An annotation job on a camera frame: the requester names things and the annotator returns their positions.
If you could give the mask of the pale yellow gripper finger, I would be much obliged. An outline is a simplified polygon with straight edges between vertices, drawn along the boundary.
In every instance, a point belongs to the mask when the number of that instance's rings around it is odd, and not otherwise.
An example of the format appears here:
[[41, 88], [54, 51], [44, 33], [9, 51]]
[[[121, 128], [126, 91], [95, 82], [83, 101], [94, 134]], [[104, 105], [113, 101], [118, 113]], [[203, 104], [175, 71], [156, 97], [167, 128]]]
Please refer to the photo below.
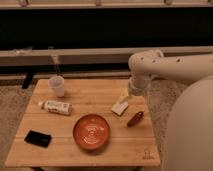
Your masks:
[[111, 111], [114, 112], [116, 115], [121, 116], [128, 108], [128, 106], [128, 98], [119, 99], [113, 104]]
[[125, 88], [125, 89], [121, 92], [120, 101], [121, 101], [121, 102], [126, 101], [128, 98], [129, 98], [129, 92], [128, 92], [128, 89]]

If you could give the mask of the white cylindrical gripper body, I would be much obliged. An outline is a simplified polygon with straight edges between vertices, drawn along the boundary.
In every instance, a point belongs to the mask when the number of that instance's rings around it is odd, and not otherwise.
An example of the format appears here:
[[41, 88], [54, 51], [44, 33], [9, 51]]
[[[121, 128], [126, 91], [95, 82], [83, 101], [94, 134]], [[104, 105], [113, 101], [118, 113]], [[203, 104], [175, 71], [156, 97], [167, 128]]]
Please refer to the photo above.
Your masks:
[[128, 82], [130, 95], [143, 96], [150, 88], [151, 79], [148, 76], [132, 76]]

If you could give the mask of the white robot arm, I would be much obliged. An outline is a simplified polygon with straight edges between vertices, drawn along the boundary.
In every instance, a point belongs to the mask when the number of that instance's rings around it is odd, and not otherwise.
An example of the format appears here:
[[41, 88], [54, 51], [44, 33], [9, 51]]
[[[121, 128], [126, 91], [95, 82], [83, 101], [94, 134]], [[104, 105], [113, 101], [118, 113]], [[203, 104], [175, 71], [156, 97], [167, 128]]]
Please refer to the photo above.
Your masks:
[[213, 53], [166, 57], [158, 49], [131, 55], [128, 95], [153, 77], [187, 85], [168, 118], [161, 171], [213, 171]]

